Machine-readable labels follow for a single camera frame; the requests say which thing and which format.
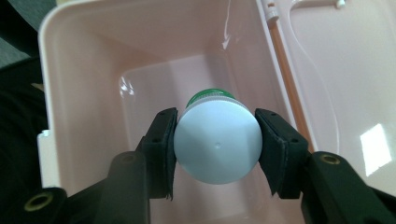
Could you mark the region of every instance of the bottle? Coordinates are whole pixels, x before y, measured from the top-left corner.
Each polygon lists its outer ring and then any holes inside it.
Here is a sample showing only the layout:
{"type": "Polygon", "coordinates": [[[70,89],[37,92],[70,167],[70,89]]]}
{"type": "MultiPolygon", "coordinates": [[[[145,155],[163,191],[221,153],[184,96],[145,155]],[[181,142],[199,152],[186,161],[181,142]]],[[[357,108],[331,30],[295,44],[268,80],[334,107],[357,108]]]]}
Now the bottle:
{"type": "Polygon", "coordinates": [[[195,94],[174,136],[177,160],[192,177],[227,184],[247,175],[262,153],[262,131],[250,111],[228,93],[195,94]]]}

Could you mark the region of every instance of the white lid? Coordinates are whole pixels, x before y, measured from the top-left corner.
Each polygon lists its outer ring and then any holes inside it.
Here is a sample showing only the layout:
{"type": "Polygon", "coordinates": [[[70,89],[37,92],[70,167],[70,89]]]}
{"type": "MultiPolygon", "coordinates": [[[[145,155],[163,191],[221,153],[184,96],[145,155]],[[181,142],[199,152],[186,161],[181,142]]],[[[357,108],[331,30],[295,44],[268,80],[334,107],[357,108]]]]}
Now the white lid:
{"type": "Polygon", "coordinates": [[[262,152],[257,120],[238,101],[208,96],[190,105],[175,131],[175,153],[185,171],[208,184],[234,182],[262,152]]]}

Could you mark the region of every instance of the white plastic container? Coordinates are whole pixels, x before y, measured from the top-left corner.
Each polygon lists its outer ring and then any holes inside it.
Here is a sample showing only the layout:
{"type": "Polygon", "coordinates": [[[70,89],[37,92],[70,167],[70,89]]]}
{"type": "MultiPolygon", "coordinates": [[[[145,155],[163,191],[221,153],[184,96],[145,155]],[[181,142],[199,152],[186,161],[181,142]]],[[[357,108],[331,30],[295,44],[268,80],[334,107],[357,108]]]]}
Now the white plastic container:
{"type": "MultiPolygon", "coordinates": [[[[159,111],[181,112],[221,88],[251,112],[293,123],[260,1],[137,0],[66,4],[40,31],[49,131],[39,136],[43,184],[69,195],[106,177],[159,111]]],[[[301,223],[299,201],[271,197],[256,166],[208,185],[176,169],[175,198],[151,200],[152,223],[301,223]]]]}

